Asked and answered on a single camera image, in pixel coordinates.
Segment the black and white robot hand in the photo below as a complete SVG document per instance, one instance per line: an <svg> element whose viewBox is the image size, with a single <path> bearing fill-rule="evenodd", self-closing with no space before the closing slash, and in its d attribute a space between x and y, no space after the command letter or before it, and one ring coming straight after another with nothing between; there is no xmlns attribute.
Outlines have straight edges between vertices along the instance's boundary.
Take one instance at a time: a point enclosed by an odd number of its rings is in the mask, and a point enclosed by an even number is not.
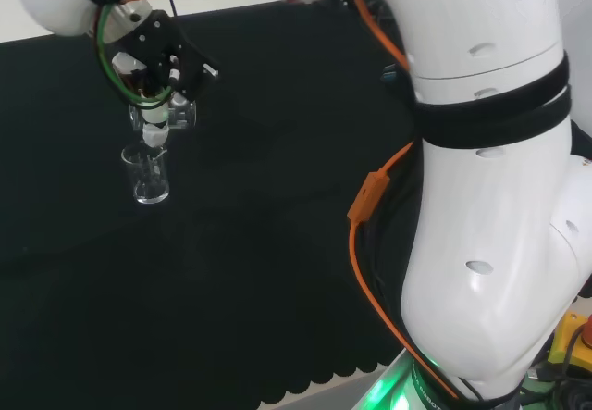
<svg viewBox="0 0 592 410"><path fill-rule="evenodd" d="M102 17L104 44L115 54L108 69L129 100L133 129L150 148L165 146L172 130L197 121L196 100L219 77L205 56L166 12L121 10Z"/></svg>

